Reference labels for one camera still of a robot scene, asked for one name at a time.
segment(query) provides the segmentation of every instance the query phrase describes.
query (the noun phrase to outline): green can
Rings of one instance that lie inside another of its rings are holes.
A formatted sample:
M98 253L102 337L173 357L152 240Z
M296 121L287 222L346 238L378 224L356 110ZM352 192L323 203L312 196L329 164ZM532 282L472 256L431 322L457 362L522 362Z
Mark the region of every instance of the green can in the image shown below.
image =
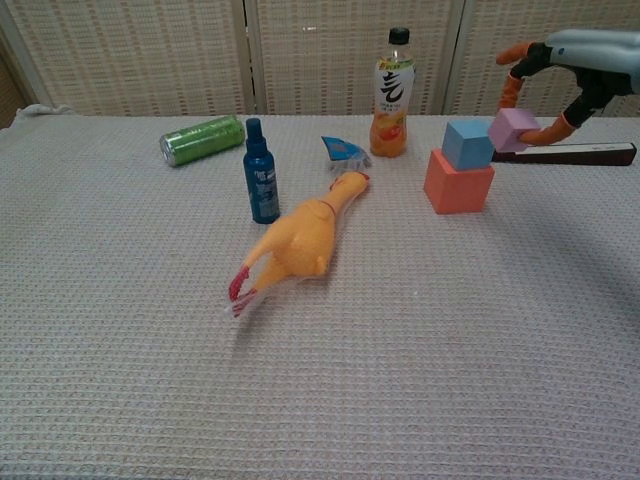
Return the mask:
M178 167L199 158L222 152L244 141L244 126L235 115L166 133L160 148L167 163Z

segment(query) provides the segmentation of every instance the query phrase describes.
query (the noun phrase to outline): bottle label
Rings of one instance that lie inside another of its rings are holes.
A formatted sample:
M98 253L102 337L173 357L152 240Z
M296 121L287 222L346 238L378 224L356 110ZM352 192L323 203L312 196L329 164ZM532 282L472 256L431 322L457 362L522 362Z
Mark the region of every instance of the bottle label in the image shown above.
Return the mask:
M376 111L379 113L397 113L409 109L411 90L415 77L414 61L400 62L380 59L374 72Z
M255 174L256 195L261 217L273 217L280 213L275 170L257 170Z

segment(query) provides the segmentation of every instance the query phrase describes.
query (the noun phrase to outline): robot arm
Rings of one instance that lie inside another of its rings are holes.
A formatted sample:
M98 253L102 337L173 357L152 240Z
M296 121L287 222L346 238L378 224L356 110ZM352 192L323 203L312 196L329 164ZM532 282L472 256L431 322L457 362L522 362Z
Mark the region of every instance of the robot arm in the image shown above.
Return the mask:
M520 43L496 58L499 65L516 61L500 108L515 107L525 77L551 66L571 70L582 89L551 127L520 136L530 145L549 145L568 137L616 95L640 94L640 32L562 30L544 43Z

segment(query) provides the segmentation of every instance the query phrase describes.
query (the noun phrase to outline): blue spray bottle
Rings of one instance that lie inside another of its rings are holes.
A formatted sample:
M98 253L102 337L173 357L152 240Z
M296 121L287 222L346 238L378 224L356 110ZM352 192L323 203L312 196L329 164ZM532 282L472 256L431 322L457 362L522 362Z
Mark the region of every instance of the blue spray bottle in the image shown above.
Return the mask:
M273 155L267 150L267 141L262 136L260 120L250 118L246 123L247 153L243 163L251 214L256 223L273 223L280 216Z

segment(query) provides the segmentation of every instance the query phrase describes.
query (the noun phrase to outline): blue cube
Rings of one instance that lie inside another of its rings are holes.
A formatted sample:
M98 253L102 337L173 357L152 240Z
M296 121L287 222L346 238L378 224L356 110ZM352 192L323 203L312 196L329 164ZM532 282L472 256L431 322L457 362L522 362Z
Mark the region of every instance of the blue cube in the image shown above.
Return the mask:
M473 119L447 123L442 153L458 171L488 167L493 158L489 122Z

